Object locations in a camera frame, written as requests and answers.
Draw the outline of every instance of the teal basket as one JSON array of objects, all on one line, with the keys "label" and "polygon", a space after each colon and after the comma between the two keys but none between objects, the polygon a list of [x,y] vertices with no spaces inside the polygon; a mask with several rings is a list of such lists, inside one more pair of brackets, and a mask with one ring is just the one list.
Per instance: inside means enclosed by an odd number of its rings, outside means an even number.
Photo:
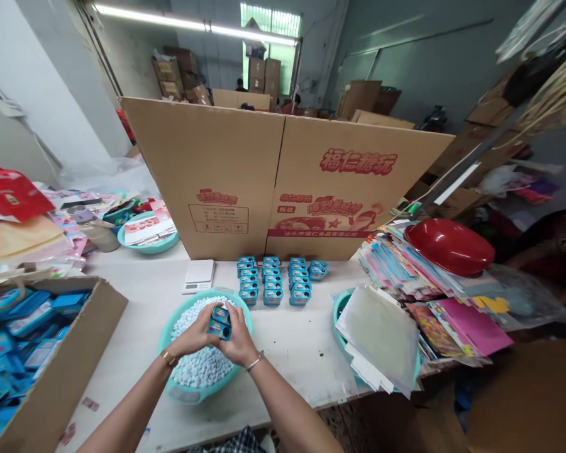
[{"label": "teal basket", "polygon": [[[170,345],[172,340],[172,332],[174,331],[174,324],[176,321],[180,319],[181,314],[191,308],[195,302],[200,299],[210,298],[210,297],[217,297],[217,296],[224,296],[234,302],[235,305],[241,307],[243,309],[243,315],[245,317],[245,324],[247,325],[248,330],[250,331],[250,335],[253,335],[253,325],[252,325],[252,317],[250,316],[250,310],[247,308],[247,305],[232,289],[228,288],[214,288],[210,289],[209,291],[202,291],[201,293],[195,294],[193,297],[188,298],[185,300],[178,309],[170,316],[168,322],[165,325],[165,328],[162,332],[162,336],[159,340],[159,348],[158,351],[163,351],[167,346]],[[167,392],[168,396],[172,399],[184,404],[184,405],[198,405],[202,402],[205,398],[209,395],[218,392],[219,390],[226,387],[228,383],[230,383],[235,375],[239,372],[240,366],[235,366],[233,369],[222,379],[220,379],[216,384],[210,387],[203,387],[203,388],[193,388],[193,387],[185,387],[177,384],[174,379],[168,379],[168,383],[165,385],[165,391]]]},{"label": "teal basket", "polygon": [[[335,329],[335,325],[338,322],[340,314],[344,311],[344,308],[346,308],[346,305],[348,304],[348,301],[350,300],[351,295],[352,295],[352,293],[350,291],[344,291],[344,293],[340,297],[338,297],[338,299],[335,301],[335,304],[333,305],[333,336],[335,337],[335,342],[338,344],[342,353],[344,354],[344,357],[346,357],[346,359],[348,360],[348,363],[350,363],[352,361],[352,356],[348,352],[346,352],[346,344],[348,344],[348,342]],[[421,357],[419,356],[419,353],[418,353],[416,363],[415,363],[415,378],[416,379],[419,376],[419,370],[420,369],[421,369]],[[359,384],[367,385],[367,383],[365,381],[363,381],[360,378],[360,376],[354,370],[352,370],[352,374],[354,375],[355,379],[357,380],[357,382]]]},{"label": "teal basket", "polygon": [[[134,216],[128,221],[140,220],[143,218],[151,217],[152,215],[153,215],[153,211],[147,211],[146,213],[142,213],[137,216]],[[163,241],[159,241],[158,243],[155,243],[153,245],[142,245],[142,246],[126,245],[126,242],[124,241],[124,232],[126,230],[125,228],[126,223],[124,223],[124,225],[122,225],[122,227],[118,231],[118,241],[124,247],[128,247],[129,249],[132,250],[136,250],[139,253],[145,255],[157,255],[160,253],[164,253],[166,250],[170,250],[180,241],[180,235],[178,234],[178,232],[175,232],[170,237],[164,239]]]}]

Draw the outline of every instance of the red bowl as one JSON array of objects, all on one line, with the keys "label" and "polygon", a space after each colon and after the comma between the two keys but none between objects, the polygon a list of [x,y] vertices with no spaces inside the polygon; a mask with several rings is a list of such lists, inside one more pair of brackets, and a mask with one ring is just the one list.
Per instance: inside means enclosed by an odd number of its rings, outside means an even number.
[{"label": "red bowl", "polygon": [[485,238],[452,220],[428,219],[409,225],[404,235],[426,260],[461,277],[479,277],[495,258]]}]

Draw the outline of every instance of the window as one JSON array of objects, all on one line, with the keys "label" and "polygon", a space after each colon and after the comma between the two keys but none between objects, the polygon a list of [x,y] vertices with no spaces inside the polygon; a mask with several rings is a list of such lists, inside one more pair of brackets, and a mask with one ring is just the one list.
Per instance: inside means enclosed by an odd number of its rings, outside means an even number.
[{"label": "window", "polygon": [[[298,14],[284,13],[270,8],[241,3],[241,26],[245,26],[251,18],[257,22],[262,31],[293,36],[294,38],[300,37],[302,18]],[[288,96],[296,59],[296,48],[281,44],[265,44],[265,46],[265,59],[273,58],[281,61],[279,92]],[[243,43],[243,84],[245,88],[247,88],[249,66],[250,62],[248,57],[245,56],[245,43]]]}]

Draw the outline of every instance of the white candy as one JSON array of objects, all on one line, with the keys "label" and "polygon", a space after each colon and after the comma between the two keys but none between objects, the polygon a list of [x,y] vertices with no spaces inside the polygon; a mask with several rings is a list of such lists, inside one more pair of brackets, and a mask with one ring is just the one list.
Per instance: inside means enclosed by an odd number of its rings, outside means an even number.
[{"label": "white candy", "polygon": [[[188,310],[184,311],[172,330],[172,340],[180,336],[195,322],[199,312],[206,306],[214,302],[223,302],[234,305],[234,303],[224,297],[211,297],[200,299]],[[232,369],[233,364],[222,352],[214,347],[205,347],[195,354],[185,355],[172,371],[171,379],[184,387],[205,388],[216,384],[223,379]]]}]

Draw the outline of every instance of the ceiling light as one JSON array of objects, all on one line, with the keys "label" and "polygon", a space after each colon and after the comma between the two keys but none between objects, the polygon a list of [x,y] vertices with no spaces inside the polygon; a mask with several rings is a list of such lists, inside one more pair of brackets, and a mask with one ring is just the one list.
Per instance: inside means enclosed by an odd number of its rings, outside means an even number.
[{"label": "ceiling light", "polygon": [[135,20],[156,25],[165,25],[187,30],[199,30],[215,33],[217,35],[233,36],[253,41],[261,41],[271,44],[282,44],[295,46],[297,40],[289,36],[277,35],[275,33],[265,33],[263,31],[250,31],[245,28],[225,27],[207,24],[206,22],[189,21],[174,17],[162,16],[159,14],[142,13],[130,8],[115,8],[100,3],[93,4],[94,9],[105,16],[117,17],[121,19]]}]

